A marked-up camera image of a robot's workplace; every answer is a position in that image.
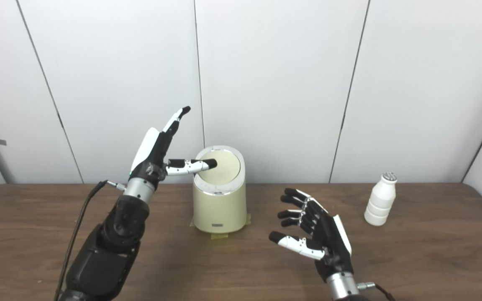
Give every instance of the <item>robotic arm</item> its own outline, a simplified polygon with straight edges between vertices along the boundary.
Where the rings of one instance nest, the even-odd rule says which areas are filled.
[[[59,301],[111,301],[118,296],[139,251],[149,202],[159,182],[166,176],[197,173],[217,166],[214,159],[178,159],[164,163],[180,119],[190,109],[177,111],[161,132],[150,128],[131,166],[127,187],[107,181],[124,192],[77,254]]]
[[[351,244],[340,217],[331,217],[315,198],[300,190],[287,188],[280,200],[300,208],[279,212],[279,219],[283,219],[281,225],[298,225],[312,238],[299,238],[273,231],[269,234],[269,239],[314,259],[317,272],[327,284],[333,301],[369,301],[360,295],[359,288],[369,288],[375,284],[361,283],[358,286],[354,281]]]

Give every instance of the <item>black cable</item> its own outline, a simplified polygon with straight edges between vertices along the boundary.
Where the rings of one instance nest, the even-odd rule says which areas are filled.
[[[386,296],[386,299],[388,299],[389,301],[395,301],[394,296],[392,296],[392,294],[388,293],[385,289],[383,289],[382,286],[379,286],[375,283],[375,287]]]
[[[61,275],[59,276],[59,283],[57,284],[57,289],[55,290],[55,297],[53,299],[54,301],[58,301],[59,295],[61,294],[61,288],[63,287],[63,282],[64,282],[64,275],[67,272],[68,261],[69,261],[70,255],[72,254],[72,248],[75,242],[75,236],[77,236],[77,232],[79,231],[79,227],[81,225],[81,222],[83,221],[83,217],[85,215],[85,210],[87,210],[88,203],[90,202],[94,194],[96,194],[96,192],[98,192],[103,186],[105,186],[105,184],[107,184],[107,181],[101,181],[100,183],[98,183],[96,187],[94,187],[90,191],[90,193],[88,194],[85,200],[85,203],[83,203],[83,207],[81,208],[81,212],[79,213],[79,217],[75,223],[72,237],[70,238],[70,242],[68,244],[67,253],[64,256],[63,268],[61,270]]]

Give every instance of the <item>wooden table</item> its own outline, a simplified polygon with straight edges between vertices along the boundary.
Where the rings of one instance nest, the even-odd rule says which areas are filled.
[[[277,246],[276,213],[292,186],[340,214],[357,282],[373,281],[397,301],[482,300],[482,197],[463,184],[398,184],[387,223],[363,220],[371,184],[249,185],[252,224],[211,240],[189,227],[190,185],[162,185],[142,247],[117,301],[327,301],[313,261]],[[0,185],[0,301],[51,300],[82,202],[93,185]],[[119,192],[101,190],[88,207],[76,247]],[[371,301],[385,300],[377,290]]]

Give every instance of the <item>cream trash can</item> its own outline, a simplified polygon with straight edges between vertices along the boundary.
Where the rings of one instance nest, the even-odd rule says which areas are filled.
[[[193,178],[193,223],[204,232],[230,233],[246,223],[245,160],[229,146],[216,145],[197,154],[197,160],[215,159],[217,167]]]

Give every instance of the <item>yellow tape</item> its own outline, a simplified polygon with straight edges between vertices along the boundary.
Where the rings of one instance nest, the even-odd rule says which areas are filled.
[[[212,239],[212,240],[220,240],[221,238],[228,238],[228,233],[211,234],[211,239]]]

